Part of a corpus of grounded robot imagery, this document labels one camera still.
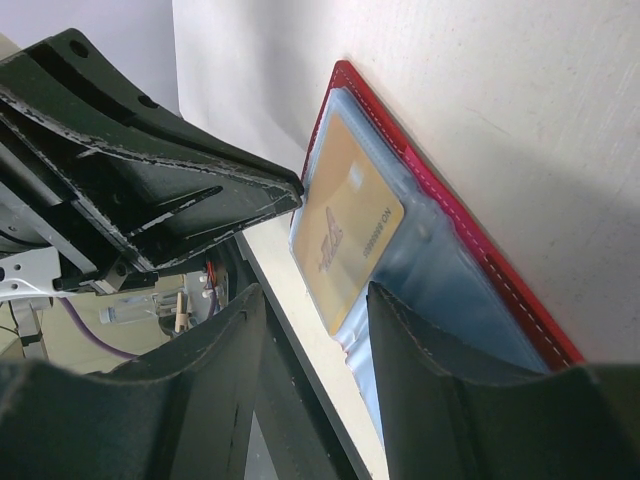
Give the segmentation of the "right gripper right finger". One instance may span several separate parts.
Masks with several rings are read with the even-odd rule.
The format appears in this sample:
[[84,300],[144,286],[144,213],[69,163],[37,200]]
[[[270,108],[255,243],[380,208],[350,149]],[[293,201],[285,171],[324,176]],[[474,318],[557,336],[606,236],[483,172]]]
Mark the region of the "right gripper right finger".
[[445,332],[374,282],[369,332],[393,479],[635,479],[639,368],[540,374]]

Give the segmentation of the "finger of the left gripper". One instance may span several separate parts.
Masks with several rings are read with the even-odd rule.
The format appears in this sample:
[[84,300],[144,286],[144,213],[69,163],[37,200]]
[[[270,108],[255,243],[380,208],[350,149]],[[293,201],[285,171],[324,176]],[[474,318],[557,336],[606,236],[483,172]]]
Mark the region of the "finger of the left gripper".
[[1,286],[134,290],[297,209],[298,175],[154,102],[76,29],[1,57]]

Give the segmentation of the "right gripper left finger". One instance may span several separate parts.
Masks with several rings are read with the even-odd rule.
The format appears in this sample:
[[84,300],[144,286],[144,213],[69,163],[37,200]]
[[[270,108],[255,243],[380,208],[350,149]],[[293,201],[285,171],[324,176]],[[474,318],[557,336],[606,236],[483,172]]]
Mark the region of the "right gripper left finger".
[[240,479],[265,334],[258,285],[107,373],[1,365],[5,479]]

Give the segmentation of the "red leather card holder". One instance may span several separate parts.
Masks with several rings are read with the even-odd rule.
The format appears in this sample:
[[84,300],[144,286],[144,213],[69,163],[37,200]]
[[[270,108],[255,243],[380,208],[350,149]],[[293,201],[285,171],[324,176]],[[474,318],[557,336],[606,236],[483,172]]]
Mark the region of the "red leather card holder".
[[383,138],[390,142],[392,151],[398,156],[417,180],[421,190],[436,202],[451,217],[454,228],[462,237],[463,244],[488,276],[491,285],[505,302],[517,325],[542,356],[546,370],[560,370],[581,361],[582,356],[547,309],[532,293],[497,246],[484,233],[464,204],[446,183],[429,167],[403,132],[394,117],[388,112],[378,96],[346,60],[338,61],[332,72],[322,108],[310,140],[307,158],[302,172],[302,181],[308,170],[309,158],[316,142],[321,116],[330,92],[336,88],[348,90],[364,109]]

